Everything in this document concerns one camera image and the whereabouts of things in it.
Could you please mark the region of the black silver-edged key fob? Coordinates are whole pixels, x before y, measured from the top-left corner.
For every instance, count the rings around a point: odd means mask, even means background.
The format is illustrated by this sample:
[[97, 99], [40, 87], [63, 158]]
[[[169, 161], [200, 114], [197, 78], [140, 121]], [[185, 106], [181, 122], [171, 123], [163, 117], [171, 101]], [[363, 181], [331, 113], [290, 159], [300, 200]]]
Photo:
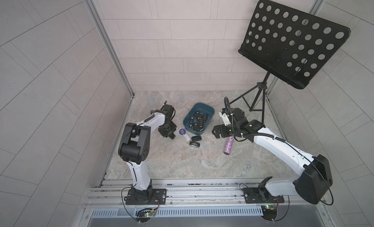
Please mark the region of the black silver-edged key fob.
[[193, 123], [193, 130], [194, 131], [199, 131], [199, 124], [198, 123]]

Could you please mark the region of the teal plastic storage box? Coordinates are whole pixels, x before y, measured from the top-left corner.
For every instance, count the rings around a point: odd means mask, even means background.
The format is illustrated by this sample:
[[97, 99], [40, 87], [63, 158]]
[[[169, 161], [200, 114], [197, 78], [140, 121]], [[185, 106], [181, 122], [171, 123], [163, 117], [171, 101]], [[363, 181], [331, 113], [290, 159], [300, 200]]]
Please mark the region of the teal plastic storage box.
[[215, 110], [205, 103], [196, 103], [183, 120], [183, 125], [188, 132], [201, 135], [207, 129], [215, 114]]

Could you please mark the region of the black Bentley key fob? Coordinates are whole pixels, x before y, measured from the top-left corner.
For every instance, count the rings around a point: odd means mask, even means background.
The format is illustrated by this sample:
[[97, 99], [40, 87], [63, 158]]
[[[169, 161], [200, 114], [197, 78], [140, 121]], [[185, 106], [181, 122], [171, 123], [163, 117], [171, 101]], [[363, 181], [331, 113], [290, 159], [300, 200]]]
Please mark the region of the black Bentley key fob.
[[200, 143], [199, 142], [193, 142], [193, 141], [190, 141], [189, 142], [189, 145], [191, 147], [195, 147], [195, 148], [199, 148], [200, 147]]

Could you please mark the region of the black key bottom front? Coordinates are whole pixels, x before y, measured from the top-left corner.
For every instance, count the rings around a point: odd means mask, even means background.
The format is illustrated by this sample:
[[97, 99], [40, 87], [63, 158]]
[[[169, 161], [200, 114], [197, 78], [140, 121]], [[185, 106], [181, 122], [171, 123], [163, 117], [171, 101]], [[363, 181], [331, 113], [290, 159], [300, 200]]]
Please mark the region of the black key bottom front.
[[202, 131], [204, 129], [204, 127], [205, 127], [202, 118], [198, 118], [198, 124], [199, 124], [199, 131]]

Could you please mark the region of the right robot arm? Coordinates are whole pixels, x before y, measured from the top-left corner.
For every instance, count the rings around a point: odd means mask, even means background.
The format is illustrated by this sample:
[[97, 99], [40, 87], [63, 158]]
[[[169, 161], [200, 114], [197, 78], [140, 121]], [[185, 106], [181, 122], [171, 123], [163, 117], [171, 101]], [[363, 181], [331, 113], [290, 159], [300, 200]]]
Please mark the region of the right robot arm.
[[298, 195], [316, 205], [331, 191], [333, 179], [326, 157], [313, 156], [292, 146], [258, 120], [248, 121], [241, 109], [231, 107], [227, 97], [224, 98], [224, 104], [225, 108], [220, 111], [224, 123], [212, 130], [217, 139], [232, 137], [238, 142], [248, 140], [255, 143], [285, 162], [296, 174], [293, 178], [265, 178], [256, 192], [260, 201], [265, 203], [278, 196]]

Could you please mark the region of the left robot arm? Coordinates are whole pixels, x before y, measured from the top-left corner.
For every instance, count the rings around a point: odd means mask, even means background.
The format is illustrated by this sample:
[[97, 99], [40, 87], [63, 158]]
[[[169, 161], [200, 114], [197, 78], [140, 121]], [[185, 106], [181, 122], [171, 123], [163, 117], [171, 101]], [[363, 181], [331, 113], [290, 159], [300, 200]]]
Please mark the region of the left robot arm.
[[151, 133], [157, 130], [164, 138], [175, 138], [176, 125], [172, 121], [175, 109], [167, 102], [159, 110], [138, 122], [127, 123], [118, 148], [118, 155], [130, 169], [133, 184], [130, 200], [145, 204], [153, 199], [152, 180], [148, 174], [146, 158], [150, 152]]

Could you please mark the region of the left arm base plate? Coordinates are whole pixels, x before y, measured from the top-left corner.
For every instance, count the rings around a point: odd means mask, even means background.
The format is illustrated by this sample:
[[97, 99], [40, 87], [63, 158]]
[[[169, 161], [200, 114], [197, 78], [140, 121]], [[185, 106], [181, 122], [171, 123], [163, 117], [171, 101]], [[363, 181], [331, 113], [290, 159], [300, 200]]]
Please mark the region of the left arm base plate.
[[126, 205], [164, 205], [167, 189], [150, 189], [140, 191], [131, 188], [126, 196]]

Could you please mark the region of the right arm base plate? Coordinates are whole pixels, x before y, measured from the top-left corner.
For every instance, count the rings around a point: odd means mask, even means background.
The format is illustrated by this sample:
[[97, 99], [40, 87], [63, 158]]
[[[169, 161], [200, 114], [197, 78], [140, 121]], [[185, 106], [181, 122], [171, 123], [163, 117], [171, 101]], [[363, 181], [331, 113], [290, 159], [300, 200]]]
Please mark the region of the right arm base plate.
[[284, 203], [283, 196], [272, 196], [266, 189], [244, 187], [241, 190], [247, 204]]

